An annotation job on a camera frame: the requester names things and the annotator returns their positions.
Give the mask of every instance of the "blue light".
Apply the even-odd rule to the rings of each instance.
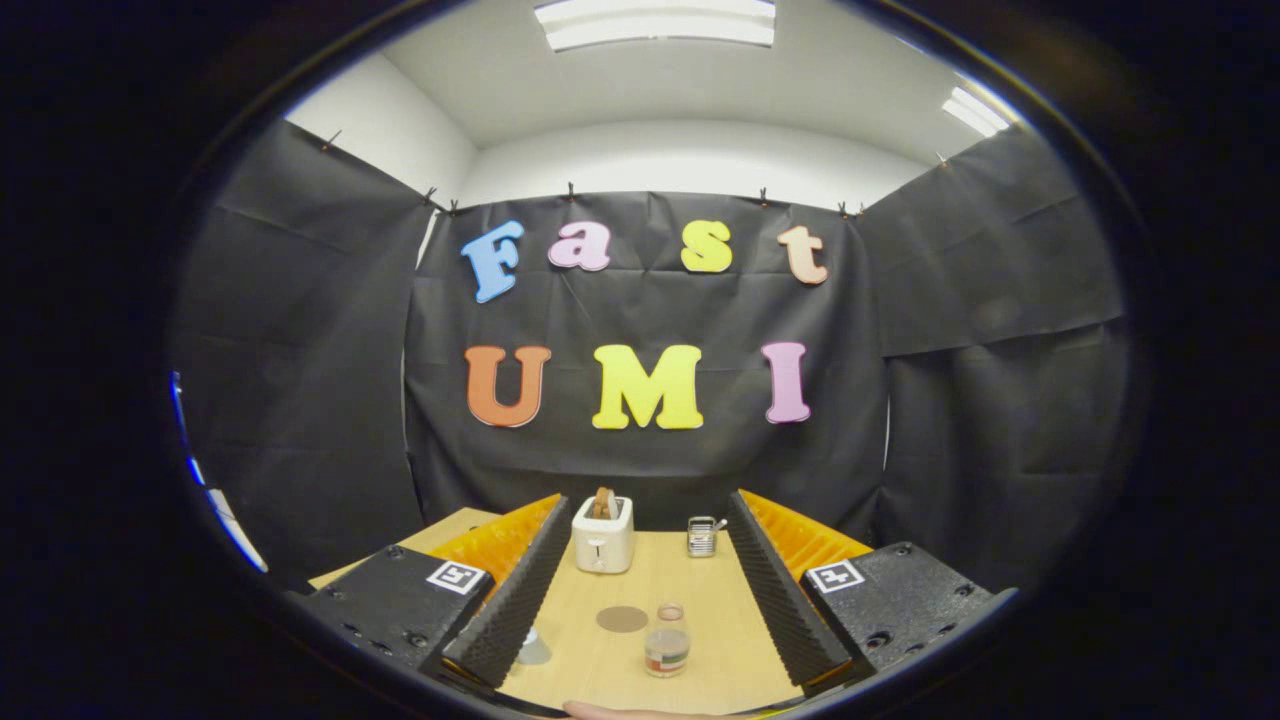
[[[178,384],[182,375],[178,370],[169,373],[169,395],[173,397],[173,411],[178,415],[178,433],[182,436],[182,447],[191,452],[191,441],[187,438],[187,418],[182,414],[182,386]]]
[[[232,512],[221,491],[209,491],[209,503],[214,506],[214,515],[218,515],[218,521],[223,524],[223,530],[230,536],[232,542],[239,548],[244,560],[248,560],[253,568],[257,568],[259,573],[266,573],[266,561],[253,548],[253,543],[248,541],[244,528],[241,528],[239,521],[236,520],[236,515]]]
[[[205,484],[205,475],[200,471],[200,462],[191,455],[187,456],[187,465],[191,468],[191,477],[196,478],[196,482],[201,486]]]

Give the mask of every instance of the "pink letter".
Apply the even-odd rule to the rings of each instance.
[[[771,423],[803,423],[809,406],[800,392],[800,359],[805,348],[799,342],[771,342],[760,348],[773,370],[773,406],[764,414]]]
[[[609,264],[609,228],[582,220],[561,228],[561,237],[547,251],[547,259],[561,268],[603,270]]]

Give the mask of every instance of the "foam letter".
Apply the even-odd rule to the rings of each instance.
[[[799,342],[771,342],[760,348],[773,370],[773,406],[764,414],[771,423],[803,423],[809,419],[809,406],[800,392],[800,357],[804,346]]]
[[[525,225],[516,220],[507,220],[462,246],[462,254],[471,260],[471,269],[480,286],[476,290],[476,302],[488,302],[516,287],[516,278],[504,273],[502,266],[515,268],[516,263],[520,261],[516,243],[511,241],[522,234],[525,234]]]
[[[609,228],[600,223],[582,220],[561,228],[561,237],[547,251],[552,265],[603,270],[609,264]]]
[[[600,411],[591,418],[591,424],[611,430],[627,427],[628,418],[622,411],[622,401],[626,400],[636,424],[648,427],[662,400],[659,428],[687,430],[703,427],[694,391],[694,366],[701,357],[703,351],[691,345],[672,345],[662,352],[653,374],[648,375],[630,346],[596,347],[595,359],[600,361],[603,380]]]
[[[728,247],[728,225],[712,220],[694,220],[682,233],[685,249],[680,259],[694,273],[719,273],[733,261]]]
[[[796,225],[778,236],[778,245],[787,246],[791,274],[803,283],[818,284],[827,279],[827,268],[813,264],[813,251],[822,250],[822,238],[809,234],[809,228]]]
[[[545,347],[531,345],[516,350],[520,360],[520,400],[502,405],[497,400],[498,363],[507,356],[500,347],[477,345],[468,347],[467,407],[476,420],[499,428],[518,428],[538,415],[543,405],[543,363],[552,356]]]

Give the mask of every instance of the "screw hole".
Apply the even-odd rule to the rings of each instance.
[[[888,633],[874,633],[872,637],[867,638],[867,647],[869,650],[876,650],[877,647],[883,647],[888,644],[888,641],[893,639]]]

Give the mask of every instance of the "blue letter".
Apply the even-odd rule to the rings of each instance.
[[[520,252],[511,241],[522,234],[525,234],[524,225],[516,220],[507,220],[462,246],[462,254],[471,260],[471,269],[475,270],[476,283],[480,286],[476,290],[476,302],[488,302],[516,287],[516,278],[504,273],[502,266],[515,268],[516,263],[520,263]]]

